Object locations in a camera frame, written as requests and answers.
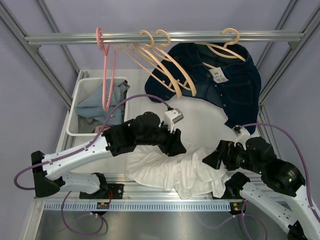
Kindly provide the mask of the light blue denim skirt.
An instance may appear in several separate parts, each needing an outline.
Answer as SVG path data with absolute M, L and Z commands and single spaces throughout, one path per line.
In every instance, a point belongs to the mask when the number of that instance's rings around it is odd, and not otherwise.
M 125 99 L 125 93 L 130 88 L 128 82 L 124 79 L 120 84 L 113 85 L 113 93 L 111 97 L 111 104 L 108 111 L 104 111 L 102 107 L 102 90 L 103 84 L 100 86 L 87 98 L 81 101 L 75 107 L 75 113 L 78 116 L 94 119 L 100 123 L 104 123 L 106 118 L 110 115 L 111 111 L 115 106 Z M 107 121 L 107 125 L 119 125 L 124 119 L 124 105 L 118 107 Z

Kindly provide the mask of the white pleated skirt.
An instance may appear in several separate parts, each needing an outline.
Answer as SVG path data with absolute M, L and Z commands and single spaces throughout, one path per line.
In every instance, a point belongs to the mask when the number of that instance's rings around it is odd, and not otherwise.
M 140 185 L 175 190 L 182 200 L 213 193 L 221 198 L 230 179 L 224 166 L 214 169 L 202 162 L 213 150 L 187 145 L 187 152 L 167 156 L 157 146 L 138 146 L 127 156 L 124 175 Z

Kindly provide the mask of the grey pleated skirt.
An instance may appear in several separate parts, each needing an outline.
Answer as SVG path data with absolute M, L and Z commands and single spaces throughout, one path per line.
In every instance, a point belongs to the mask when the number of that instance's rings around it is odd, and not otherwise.
M 110 116 L 113 114 L 113 112 L 116 110 L 117 108 L 114 108 L 110 115 L 106 118 L 109 120 Z M 102 126 L 103 123 L 99 122 L 99 121 L 96 121 L 94 120 L 93 118 L 85 118 L 85 117 L 82 117 L 82 116 L 79 116 L 78 115 L 78 132 L 80 134 L 84 134 L 84 133 L 95 133 L 95 128 L 97 126 Z

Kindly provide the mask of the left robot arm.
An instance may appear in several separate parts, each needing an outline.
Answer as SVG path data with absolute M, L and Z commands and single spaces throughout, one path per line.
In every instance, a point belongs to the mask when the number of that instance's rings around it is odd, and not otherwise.
M 34 191 L 37 198 L 59 192 L 78 192 L 80 199 L 107 199 L 115 193 L 102 173 L 90 175 L 73 170 L 89 163 L 131 153 L 137 146 L 157 146 L 168 157 L 186 153 L 181 131 L 175 124 L 184 118 L 177 108 L 164 113 L 161 120 L 145 112 L 120 125 L 114 125 L 84 144 L 62 152 L 31 154 Z

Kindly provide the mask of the pink ruffled skirt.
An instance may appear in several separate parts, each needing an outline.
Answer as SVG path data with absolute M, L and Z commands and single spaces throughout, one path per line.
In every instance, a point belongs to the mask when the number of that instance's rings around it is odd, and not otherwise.
M 104 127 L 103 127 L 102 125 L 100 125 L 100 126 L 97 126 L 97 127 L 95 128 L 94 132 L 95 132 L 95 133 L 99 133 L 99 132 L 101 132 L 101 131 L 103 131 L 103 130 L 104 130 Z

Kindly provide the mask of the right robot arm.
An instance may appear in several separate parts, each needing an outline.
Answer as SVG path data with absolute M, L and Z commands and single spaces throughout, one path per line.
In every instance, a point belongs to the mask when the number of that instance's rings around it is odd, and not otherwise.
M 277 158 L 272 145 L 263 138 L 253 137 L 244 144 L 221 140 L 202 162 L 215 170 L 235 171 L 225 183 L 227 194 L 254 204 L 281 227 L 289 240 L 320 238 L 320 211 L 308 200 L 305 178 L 292 163 Z M 267 196 L 238 169 L 260 175 L 262 182 L 281 194 L 289 207 Z

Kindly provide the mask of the pink plastic hanger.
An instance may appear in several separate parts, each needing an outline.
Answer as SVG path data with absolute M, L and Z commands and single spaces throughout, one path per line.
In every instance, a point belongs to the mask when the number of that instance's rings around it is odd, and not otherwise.
M 108 60 L 109 53 L 111 52 L 111 44 L 104 44 L 102 40 L 102 29 L 100 27 L 96 28 L 95 31 L 96 43 L 98 48 L 103 52 L 103 78 L 102 78 L 102 109 L 106 112 L 109 110 L 112 100 L 113 88 L 114 88 L 114 79 L 115 79 L 115 67 L 116 67 L 116 58 L 117 50 L 116 47 L 113 49 L 113 62 L 111 69 L 110 80 L 107 80 L 108 75 Z

